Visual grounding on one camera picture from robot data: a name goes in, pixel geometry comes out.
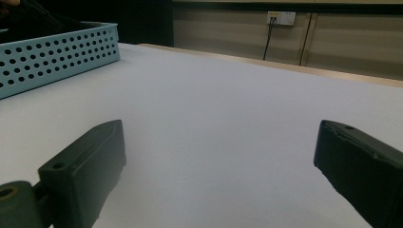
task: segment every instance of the wooden trim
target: wooden trim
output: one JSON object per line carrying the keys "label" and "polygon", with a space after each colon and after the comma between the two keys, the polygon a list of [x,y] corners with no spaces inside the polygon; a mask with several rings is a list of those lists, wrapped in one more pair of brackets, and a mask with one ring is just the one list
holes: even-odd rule
{"label": "wooden trim", "polygon": [[326,69],[310,68],[310,67],[305,67],[305,66],[286,65],[286,64],[280,64],[280,63],[274,63],[274,62],[268,62],[268,61],[262,61],[262,60],[247,59],[247,58],[222,55],[222,54],[214,54],[214,53],[208,53],[208,52],[201,52],[201,51],[196,51],[196,50],[181,49],[181,48],[175,48],[175,47],[162,47],[162,46],[155,46],[155,45],[149,45],[149,44],[141,44],[140,46],[174,51],[174,52],[185,53],[185,54],[207,56],[207,57],[216,58],[216,59],[236,61],[236,62],[248,63],[248,64],[264,66],[264,67],[273,67],[273,68],[279,68],[279,69],[292,70],[295,72],[308,73],[308,74],[313,74],[313,75],[323,76],[323,77],[332,77],[332,78],[356,81],[356,82],[361,82],[361,83],[370,83],[370,84],[394,86],[394,87],[403,88],[403,81],[397,81],[397,80],[392,80],[392,79],[376,78],[376,77],[371,77],[371,76],[337,72],[337,71],[326,70]]}
{"label": "wooden trim", "polygon": [[254,10],[315,13],[351,13],[403,15],[403,4],[358,3],[279,3],[279,2],[172,2],[173,9],[186,10]]}

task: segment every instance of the screw hole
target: screw hole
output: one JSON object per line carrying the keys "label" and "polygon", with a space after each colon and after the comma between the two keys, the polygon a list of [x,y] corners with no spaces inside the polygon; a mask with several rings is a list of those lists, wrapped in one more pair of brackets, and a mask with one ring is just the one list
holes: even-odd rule
{"label": "screw hole", "polygon": [[59,163],[55,163],[52,168],[53,168],[53,169],[62,169],[62,168],[64,168],[65,166],[66,166],[65,163],[59,162]]}
{"label": "screw hole", "polygon": [[6,189],[0,190],[0,200],[2,198],[6,198],[6,197],[10,196],[13,192],[14,192],[14,189],[12,189],[12,188],[6,188]]}

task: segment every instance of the table surface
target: table surface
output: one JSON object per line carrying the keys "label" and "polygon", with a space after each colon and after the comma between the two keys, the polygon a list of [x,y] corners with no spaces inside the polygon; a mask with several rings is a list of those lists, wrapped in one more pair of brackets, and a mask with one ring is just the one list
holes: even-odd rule
{"label": "table surface", "polygon": [[370,227],[314,167],[317,131],[342,122],[403,150],[403,88],[120,51],[120,62],[0,101],[0,182],[36,183],[92,126],[122,119],[128,163],[95,228]]}

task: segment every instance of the plastic basket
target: plastic basket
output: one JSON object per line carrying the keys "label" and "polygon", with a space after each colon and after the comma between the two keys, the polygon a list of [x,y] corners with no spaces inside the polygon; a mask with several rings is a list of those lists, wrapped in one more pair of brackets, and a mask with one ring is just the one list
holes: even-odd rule
{"label": "plastic basket", "polygon": [[0,45],[0,99],[119,61],[117,25],[94,25]]}

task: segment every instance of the dark background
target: dark background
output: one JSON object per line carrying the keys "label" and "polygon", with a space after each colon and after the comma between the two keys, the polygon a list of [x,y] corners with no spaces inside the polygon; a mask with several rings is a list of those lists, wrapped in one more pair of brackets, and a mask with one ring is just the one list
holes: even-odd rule
{"label": "dark background", "polygon": [[171,0],[37,0],[37,2],[52,14],[64,15],[79,21],[117,23],[121,43],[173,47]]}

